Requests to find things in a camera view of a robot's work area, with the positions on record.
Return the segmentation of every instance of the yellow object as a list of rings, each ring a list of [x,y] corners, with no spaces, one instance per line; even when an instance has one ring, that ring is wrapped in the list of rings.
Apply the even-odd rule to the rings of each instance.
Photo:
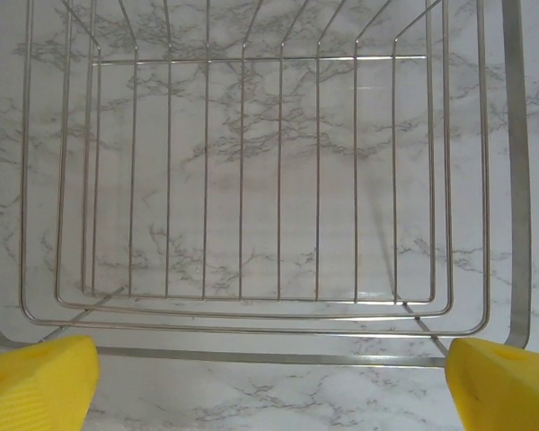
[[[79,430],[99,373],[86,336],[0,355],[0,431]]]
[[[539,431],[538,353],[456,339],[446,379],[466,430]]]

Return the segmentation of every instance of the metal wire basket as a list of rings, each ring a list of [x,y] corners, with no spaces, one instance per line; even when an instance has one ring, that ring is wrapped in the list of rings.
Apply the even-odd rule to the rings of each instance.
[[[0,345],[87,332],[111,355],[434,367],[494,322],[524,347],[523,49],[501,3],[28,0]],[[491,220],[510,289],[491,287]]]

